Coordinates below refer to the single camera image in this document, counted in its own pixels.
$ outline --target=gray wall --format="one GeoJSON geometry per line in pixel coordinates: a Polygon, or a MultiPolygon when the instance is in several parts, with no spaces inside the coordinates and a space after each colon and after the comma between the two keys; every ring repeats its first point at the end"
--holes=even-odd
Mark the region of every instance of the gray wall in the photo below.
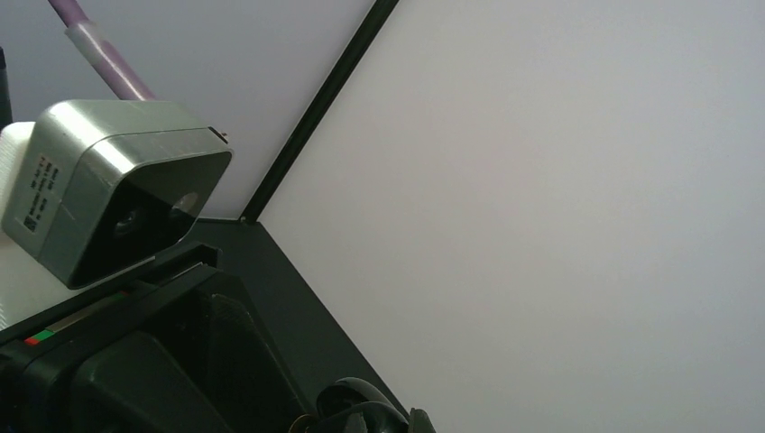
{"type": "Polygon", "coordinates": [[[763,431],[763,5],[403,1],[262,221],[438,431],[763,431]]]}
{"type": "MultiPolygon", "coordinates": [[[[237,218],[373,0],[80,0],[159,98],[229,134],[236,156],[204,212],[237,218]]],[[[45,0],[4,0],[16,120],[112,98],[45,0]]]]}

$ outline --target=black frame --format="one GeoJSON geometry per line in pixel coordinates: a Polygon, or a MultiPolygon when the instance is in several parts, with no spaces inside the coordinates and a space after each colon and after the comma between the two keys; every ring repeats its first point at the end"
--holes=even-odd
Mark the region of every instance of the black frame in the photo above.
{"type": "Polygon", "coordinates": [[[290,138],[279,152],[276,161],[266,173],[250,202],[247,203],[247,207],[244,208],[244,212],[239,217],[240,222],[251,225],[257,222],[258,217],[287,175],[287,171],[292,167],[292,163],[298,159],[300,151],[305,147],[319,122],[324,118],[329,107],[332,106],[337,94],[340,93],[356,65],[372,44],[374,37],[382,29],[398,3],[399,0],[377,0],[374,2],[369,13],[356,30],[353,39],[348,43],[298,125],[292,131],[290,138]]]}

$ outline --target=silver camera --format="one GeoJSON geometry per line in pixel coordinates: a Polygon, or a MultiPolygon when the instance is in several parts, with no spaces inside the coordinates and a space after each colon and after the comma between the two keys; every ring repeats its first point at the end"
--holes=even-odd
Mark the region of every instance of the silver camera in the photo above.
{"type": "Polygon", "coordinates": [[[61,102],[35,123],[3,230],[82,288],[176,244],[231,157],[172,102],[61,102]]]}

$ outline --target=label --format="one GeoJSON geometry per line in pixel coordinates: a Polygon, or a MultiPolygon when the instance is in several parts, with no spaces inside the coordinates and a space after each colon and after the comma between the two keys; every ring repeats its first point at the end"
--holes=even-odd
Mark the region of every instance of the label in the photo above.
{"type": "Polygon", "coordinates": [[[37,158],[37,168],[32,178],[28,180],[29,188],[32,189],[32,202],[23,221],[24,226],[32,233],[37,230],[43,216],[49,214],[53,208],[58,177],[59,168],[41,154],[37,158]]]}

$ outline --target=black antenna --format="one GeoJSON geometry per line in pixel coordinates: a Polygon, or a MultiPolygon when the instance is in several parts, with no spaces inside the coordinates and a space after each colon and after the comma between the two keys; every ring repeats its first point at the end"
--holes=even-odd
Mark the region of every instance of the black antenna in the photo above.
{"type": "Polygon", "coordinates": [[[11,112],[11,94],[8,90],[8,74],[5,71],[5,54],[0,47],[0,130],[14,122],[11,112]]]}

